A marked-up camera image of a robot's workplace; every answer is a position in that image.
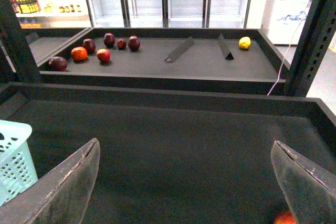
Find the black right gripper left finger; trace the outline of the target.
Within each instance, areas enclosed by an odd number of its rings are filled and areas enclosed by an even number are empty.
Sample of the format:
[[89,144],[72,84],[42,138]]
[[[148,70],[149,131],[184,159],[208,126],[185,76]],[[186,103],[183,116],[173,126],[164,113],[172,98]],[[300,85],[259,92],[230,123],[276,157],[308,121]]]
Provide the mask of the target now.
[[1,223],[82,223],[99,162],[100,144],[93,138],[1,206]]

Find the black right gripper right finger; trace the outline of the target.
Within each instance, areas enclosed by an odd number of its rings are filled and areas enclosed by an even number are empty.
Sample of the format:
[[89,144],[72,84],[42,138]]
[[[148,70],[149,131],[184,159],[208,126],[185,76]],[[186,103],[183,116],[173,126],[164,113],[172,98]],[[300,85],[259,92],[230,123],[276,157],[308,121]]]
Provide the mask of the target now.
[[296,223],[335,223],[335,174],[274,141],[271,162]]

